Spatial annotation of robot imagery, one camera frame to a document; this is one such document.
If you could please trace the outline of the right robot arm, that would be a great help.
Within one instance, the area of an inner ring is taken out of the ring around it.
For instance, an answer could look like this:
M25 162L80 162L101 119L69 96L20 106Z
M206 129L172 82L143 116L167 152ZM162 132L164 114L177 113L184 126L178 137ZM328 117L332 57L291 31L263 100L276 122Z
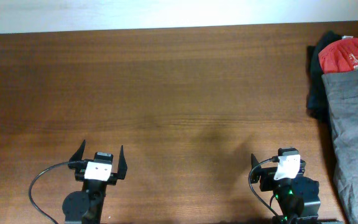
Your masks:
M260 162L252 154L250 161L250 190L273 213L272 223L318 223L321 206L319 182L304 176L306 162L301 159L299 150L280 148L276 156ZM260 191L272 193L270 199L277 201L281 214L260 197L253 188L254 184L259 184Z

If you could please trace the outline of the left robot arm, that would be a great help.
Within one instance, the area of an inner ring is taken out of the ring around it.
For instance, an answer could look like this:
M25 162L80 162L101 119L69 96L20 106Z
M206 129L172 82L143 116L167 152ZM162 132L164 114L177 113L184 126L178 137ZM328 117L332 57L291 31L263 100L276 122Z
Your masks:
M63 201L62 211L65 223L100 223L106 189L124 180L127 163L124 147L121 146L117 171L112 171L114 156L106 152L96 152L93 159L83 159L86 141L70 157L68 168L75 171L75 180L82 182L82 189L70 193Z

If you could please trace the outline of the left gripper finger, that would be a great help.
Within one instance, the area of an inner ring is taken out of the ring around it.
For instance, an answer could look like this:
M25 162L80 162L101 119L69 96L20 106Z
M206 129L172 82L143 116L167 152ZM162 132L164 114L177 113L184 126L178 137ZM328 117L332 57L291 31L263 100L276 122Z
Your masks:
M77 151L70 157L69 161L70 162L81 161L83 157L83 153L85 151L85 146L86 146L86 140L84 139L80 144L79 148L77 149Z
M124 180L127 173L127 162L124 157L124 146L121 146L119 153L119 162L117 167L117 179Z

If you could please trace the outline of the grey shorts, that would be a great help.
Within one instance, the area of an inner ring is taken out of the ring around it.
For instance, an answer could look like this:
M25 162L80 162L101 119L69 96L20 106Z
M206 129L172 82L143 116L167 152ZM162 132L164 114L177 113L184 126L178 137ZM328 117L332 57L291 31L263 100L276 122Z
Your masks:
M337 159L334 183L349 223L358 223L358 70L322 78Z

